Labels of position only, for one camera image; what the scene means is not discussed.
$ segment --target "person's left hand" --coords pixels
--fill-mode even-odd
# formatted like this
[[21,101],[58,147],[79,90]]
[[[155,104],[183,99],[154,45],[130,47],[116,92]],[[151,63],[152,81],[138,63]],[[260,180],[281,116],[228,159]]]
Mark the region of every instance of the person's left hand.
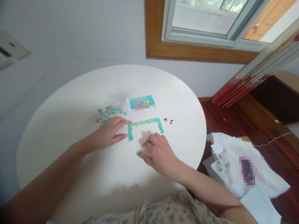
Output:
[[123,117],[111,117],[98,130],[91,133],[89,136],[82,139],[88,145],[88,152],[91,153],[97,150],[105,149],[117,142],[128,137],[127,134],[116,133],[126,124],[131,123]]

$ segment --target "door knob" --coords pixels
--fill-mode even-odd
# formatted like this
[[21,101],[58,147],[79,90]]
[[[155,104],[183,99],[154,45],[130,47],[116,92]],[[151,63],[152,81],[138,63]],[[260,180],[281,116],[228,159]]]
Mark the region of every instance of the door knob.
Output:
[[259,27],[259,24],[255,24],[252,28],[253,29],[256,29],[256,28],[258,28]]

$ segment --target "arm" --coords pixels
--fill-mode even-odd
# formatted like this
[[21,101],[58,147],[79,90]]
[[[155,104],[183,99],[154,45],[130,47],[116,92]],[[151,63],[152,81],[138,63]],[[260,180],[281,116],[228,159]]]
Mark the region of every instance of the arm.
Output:
[[57,160],[24,187],[0,210],[4,223],[46,223],[53,214],[83,158],[127,137],[115,135],[131,123],[121,117],[110,118],[101,128],[71,145]]
[[250,212],[228,189],[180,161],[164,135],[150,135],[148,139],[142,146],[146,147],[150,157],[140,157],[149,166],[189,189],[198,200],[210,204],[221,217],[236,224],[257,224]]

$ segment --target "teal puzzle piece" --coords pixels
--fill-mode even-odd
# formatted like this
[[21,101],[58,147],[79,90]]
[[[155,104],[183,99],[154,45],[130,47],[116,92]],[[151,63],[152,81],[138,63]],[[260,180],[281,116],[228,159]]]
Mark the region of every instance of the teal puzzle piece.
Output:
[[152,119],[143,120],[143,121],[136,121],[136,122],[128,124],[129,141],[133,141],[132,129],[133,129],[134,126],[137,127],[138,125],[141,125],[141,124],[142,125],[144,125],[144,124],[150,124],[152,122],[157,122],[161,134],[164,133],[164,130],[162,128],[162,124],[161,124],[160,118],[152,118]]

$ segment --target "hand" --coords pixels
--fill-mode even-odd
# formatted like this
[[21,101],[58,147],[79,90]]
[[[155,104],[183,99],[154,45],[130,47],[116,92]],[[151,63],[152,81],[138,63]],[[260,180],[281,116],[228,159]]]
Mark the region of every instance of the hand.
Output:
[[105,149],[117,142],[128,137],[127,134],[115,135],[123,126],[131,123],[123,117],[111,117],[104,125],[98,130],[91,133],[81,141],[85,145],[88,145],[87,153],[91,153],[97,150]]
[[161,136],[158,133],[155,135],[151,134],[148,141],[144,142],[142,146],[150,154],[150,157],[147,155],[140,156],[147,165],[170,179],[176,179],[176,175],[185,164],[175,156],[164,135]]

